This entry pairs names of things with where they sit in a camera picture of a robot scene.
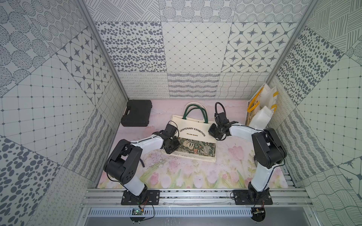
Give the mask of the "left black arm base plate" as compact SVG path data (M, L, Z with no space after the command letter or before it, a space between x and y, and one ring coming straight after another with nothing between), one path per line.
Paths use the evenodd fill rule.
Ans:
M160 190L145 190L139 196L126 190L123 193L121 205L158 205Z

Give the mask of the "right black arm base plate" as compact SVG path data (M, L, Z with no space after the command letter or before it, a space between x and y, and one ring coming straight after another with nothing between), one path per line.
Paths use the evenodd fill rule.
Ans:
M269 189L263 192L256 192L252 190L233 190L231 192L231 199L235 201L236 205L272 205L272 197Z

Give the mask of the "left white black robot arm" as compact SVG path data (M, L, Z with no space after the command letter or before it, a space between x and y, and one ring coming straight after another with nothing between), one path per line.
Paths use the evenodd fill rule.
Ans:
M128 141L120 140L106 160L103 171L112 182L120 183L140 201L147 199L147 186L136 176L141 156L152 151L164 150L172 154L180 146L179 130L174 121L166 128L152 133L150 137Z

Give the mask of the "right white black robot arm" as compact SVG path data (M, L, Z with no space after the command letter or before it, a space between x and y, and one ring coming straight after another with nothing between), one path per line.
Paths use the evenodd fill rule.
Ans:
M269 182L274 169L282 166L287 156L275 130L259 130L237 121L229 121L226 113L222 112L215 113L215 123L210 126L208 133L218 141L234 136L253 143L257 168L254 178L249 182L248 195L251 199L265 196L269 191Z

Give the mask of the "starry night canvas tote bag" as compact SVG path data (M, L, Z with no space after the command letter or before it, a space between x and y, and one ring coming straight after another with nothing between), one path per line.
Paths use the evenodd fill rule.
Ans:
M207 107L204 104L200 103L200 102L189 102L189 103L186 104L185 108L187 108L188 106L191 106L191 105L197 105L199 107L202 107L205 110L207 109Z

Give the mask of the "green handled floral tote bag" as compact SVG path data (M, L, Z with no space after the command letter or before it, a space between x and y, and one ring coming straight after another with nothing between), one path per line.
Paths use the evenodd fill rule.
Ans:
M202 119L193 119L189 114L199 110ZM213 124L208 120L207 111L197 105L184 109L183 115L173 115L171 121L178 129L179 148L172 153L174 156L194 160L216 162L217 141L209 135L208 130Z

